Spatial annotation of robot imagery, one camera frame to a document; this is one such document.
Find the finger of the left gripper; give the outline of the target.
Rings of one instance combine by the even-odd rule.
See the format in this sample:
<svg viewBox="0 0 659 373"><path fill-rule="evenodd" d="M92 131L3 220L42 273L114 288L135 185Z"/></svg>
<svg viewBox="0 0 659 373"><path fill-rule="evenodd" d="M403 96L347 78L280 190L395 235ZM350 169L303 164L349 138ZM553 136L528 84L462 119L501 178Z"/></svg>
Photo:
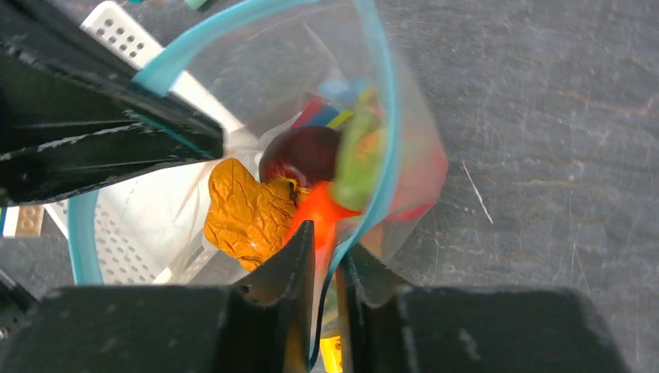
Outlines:
<svg viewBox="0 0 659 373"><path fill-rule="evenodd" d="M3 111L153 111L133 73L49 2L1 3Z"/></svg>
<svg viewBox="0 0 659 373"><path fill-rule="evenodd" d="M178 99L153 111L3 111L1 203L41 204L223 156L224 134Z"/></svg>

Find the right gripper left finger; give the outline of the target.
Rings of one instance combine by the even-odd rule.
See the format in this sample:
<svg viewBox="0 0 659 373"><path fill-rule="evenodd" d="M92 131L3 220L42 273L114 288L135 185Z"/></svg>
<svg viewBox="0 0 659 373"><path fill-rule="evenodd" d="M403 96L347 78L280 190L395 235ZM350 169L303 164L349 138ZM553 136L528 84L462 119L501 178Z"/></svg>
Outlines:
<svg viewBox="0 0 659 373"><path fill-rule="evenodd" d="M229 285L78 286L19 323L3 372L307 372L314 226Z"/></svg>

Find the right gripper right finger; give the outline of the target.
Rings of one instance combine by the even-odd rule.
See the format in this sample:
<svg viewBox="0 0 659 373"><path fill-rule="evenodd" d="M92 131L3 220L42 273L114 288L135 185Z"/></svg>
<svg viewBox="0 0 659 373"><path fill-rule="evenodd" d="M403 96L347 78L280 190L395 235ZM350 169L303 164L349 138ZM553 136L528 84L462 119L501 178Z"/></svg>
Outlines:
<svg viewBox="0 0 659 373"><path fill-rule="evenodd" d="M626 372L593 303L569 288L417 286L362 247L336 271L348 372Z"/></svg>

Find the orange crinkled ginger root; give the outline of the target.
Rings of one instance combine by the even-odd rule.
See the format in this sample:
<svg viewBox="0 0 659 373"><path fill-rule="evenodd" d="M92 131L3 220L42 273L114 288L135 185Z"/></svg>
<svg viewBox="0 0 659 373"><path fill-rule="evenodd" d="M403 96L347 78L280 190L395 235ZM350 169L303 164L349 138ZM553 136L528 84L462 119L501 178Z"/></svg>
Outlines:
<svg viewBox="0 0 659 373"><path fill-rule="evenodd" d="M288 242L298 204L310 192L286 176L260 183L234 158L224 159L212 169L208 190L211 203L204 237L248 272Z"/></svg>

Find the orange carrot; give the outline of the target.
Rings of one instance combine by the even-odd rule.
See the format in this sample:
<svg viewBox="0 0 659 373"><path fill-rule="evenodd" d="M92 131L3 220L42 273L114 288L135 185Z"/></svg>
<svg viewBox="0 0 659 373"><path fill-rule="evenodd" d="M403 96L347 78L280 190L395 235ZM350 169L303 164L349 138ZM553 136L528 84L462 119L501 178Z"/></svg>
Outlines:
<svg viewBox="0 0 659 373"><path fill-rule="evenodd" d="M328 127L342 134L334 178L309 187L309 194L298 204L291 230L304 221L313 222L320 279L330 275L336 245L343 241L344 220L364 214L375 194L386 154L381 116L378 96L373 88L367 88L349 114L340 116L342 123Z"/></svg>

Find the dark red apple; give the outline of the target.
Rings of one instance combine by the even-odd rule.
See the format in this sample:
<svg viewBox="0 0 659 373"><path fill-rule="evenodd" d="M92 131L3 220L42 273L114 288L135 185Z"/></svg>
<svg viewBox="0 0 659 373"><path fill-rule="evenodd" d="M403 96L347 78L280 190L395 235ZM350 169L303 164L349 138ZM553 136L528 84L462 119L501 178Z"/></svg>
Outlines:
<svg viewBox="0 0 659 373"><path fill-rule="evenodd" d="M328 127L297 127L276 136L259 163L261 182L286 178L309 188L335 176L342 134Z"/></svg>

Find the clear zip top bag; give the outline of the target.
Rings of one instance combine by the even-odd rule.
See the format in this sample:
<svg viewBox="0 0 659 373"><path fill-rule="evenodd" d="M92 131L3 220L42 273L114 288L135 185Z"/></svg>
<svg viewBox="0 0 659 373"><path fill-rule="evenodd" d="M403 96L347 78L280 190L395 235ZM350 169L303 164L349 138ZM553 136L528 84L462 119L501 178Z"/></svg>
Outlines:
<svg viewBox="0 0 659 373"><path fill-rule="evenodd" d="M447 159L434 120L371 1L244 1L162 46L116 2L81 28L222 129L220 155L136 110L194 161L72 197L65 226L77 285L167 288L216 257L230 281L268 265L313 223L301 336L288 372L312 368L338 316L333 275L350 249L390 260L436 203Z"/></svg>

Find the yellow lemon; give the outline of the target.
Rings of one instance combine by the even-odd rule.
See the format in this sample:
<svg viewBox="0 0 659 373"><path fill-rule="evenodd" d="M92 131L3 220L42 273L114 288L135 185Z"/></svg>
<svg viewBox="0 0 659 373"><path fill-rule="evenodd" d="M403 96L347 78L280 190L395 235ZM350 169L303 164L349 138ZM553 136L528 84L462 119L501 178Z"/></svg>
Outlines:
<svg viewBox="0 0 659 373"><path fill-rule="evenodd" d="M326 373L342 373L342 346L340 336L321 338L319 351Z"/></svg>

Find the red strawberry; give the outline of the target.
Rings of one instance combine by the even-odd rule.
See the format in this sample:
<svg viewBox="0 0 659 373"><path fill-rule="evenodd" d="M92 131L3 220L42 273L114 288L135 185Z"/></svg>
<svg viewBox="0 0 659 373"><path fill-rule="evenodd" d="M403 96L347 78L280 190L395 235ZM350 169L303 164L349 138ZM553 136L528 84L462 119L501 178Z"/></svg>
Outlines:
<svg viewBox="0 0 659 373"><path fill-rule="evenodd" d="M425 122L401 127L400 168L387 221L402 223L423 217L438 201L448 160L438 130Z"/></svg>

